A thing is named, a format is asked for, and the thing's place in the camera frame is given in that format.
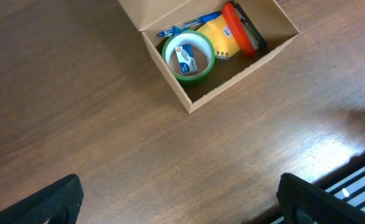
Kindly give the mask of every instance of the blue and white eraser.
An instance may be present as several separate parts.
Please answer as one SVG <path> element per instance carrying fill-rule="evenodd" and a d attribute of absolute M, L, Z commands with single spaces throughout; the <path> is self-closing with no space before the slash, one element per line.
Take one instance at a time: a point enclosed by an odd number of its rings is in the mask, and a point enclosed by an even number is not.
<path fill-rule="evenodd" d="M 192 47 L 185 44 L 175 48 L 182 75 L 197 71 L 197 64 L 193 57 Z"/>

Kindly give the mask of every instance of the roll of green tape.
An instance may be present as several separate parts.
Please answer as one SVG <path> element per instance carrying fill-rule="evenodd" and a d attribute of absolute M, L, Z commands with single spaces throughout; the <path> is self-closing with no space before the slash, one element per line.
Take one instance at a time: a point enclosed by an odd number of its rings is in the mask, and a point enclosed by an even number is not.
<path fill-rule="evenodd" d="M 184 44 L 190 44 L 191 46 L 194 46 L 202 51 L 204 55 L 206 55 L 208 65 L 206 69 L 204 69 L 204 71 L 200 72 L 197 75 L 185 76 L 180 75 L 174 71 L 172 71 L 172 73 L 181 84 L 181 86 L 196 86 L 198 84 L 201 84 L 207 78 L 208 72 L 213 68 L 215 61 L 214 47 L 205 35 L 194 30 L 186 30 L 180 35 L 171 37 L 166 41 L 163 47 L 162 57 L 167 65 L 169 65 L 170 63 L 170 58 L 174 49 Z"/>

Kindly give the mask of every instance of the cardboard box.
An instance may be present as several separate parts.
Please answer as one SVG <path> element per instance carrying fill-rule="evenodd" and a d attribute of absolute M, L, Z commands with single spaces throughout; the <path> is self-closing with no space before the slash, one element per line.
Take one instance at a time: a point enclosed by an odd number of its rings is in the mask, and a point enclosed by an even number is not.
<path fill-rule="evenodd" d="M 229 60 L 218 60 L 202 85 L 182 88 L 161 57 L 165 38 L 160 31 L 202 15 L 222 10 L 227 0 L 119 0 L 137 29 L 163 76 L 189 113 L 274 58 L 299 33 L 275 0 L 235 0 L 267 42 L 267 49 L 254 58 L 241 51 Z"/>

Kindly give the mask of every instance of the wood grain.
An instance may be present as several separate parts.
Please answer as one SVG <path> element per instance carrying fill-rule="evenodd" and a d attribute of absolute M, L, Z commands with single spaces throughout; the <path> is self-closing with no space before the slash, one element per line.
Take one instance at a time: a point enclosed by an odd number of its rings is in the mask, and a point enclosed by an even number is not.
<path fill-rule="evenodd" d="M 189 115 L 117 2 L 0 0 L 0 210 L 76 173 L 79 223 L 240 223 L 364 152 L 365 0 L 279 3 L 300 36 Z"/>

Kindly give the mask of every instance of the pen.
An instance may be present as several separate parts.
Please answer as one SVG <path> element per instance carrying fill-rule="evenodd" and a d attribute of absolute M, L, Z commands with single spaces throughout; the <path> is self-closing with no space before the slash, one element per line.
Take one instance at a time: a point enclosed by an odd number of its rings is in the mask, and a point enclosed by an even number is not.
<path fill-rule="evenodd" d="M 183 31 L 187 30 L 189 27 L 193 27 L 198 24 L 204 24 L 212 19 L 217 18 L 221 15 L 221 11 L 219 12 L 213 12 L 210 14 L 207 14 L 205 16 L 200 16 L 197 19 L 192 19 L 188 22 L 184 22 L 183 24 L 179 24 L 176 26 L 172 26 L 168 29 L 163 30 L 162 32 L 158 33 L 158 37 L 173 37 L 176 35 L 181 34 Z"/>

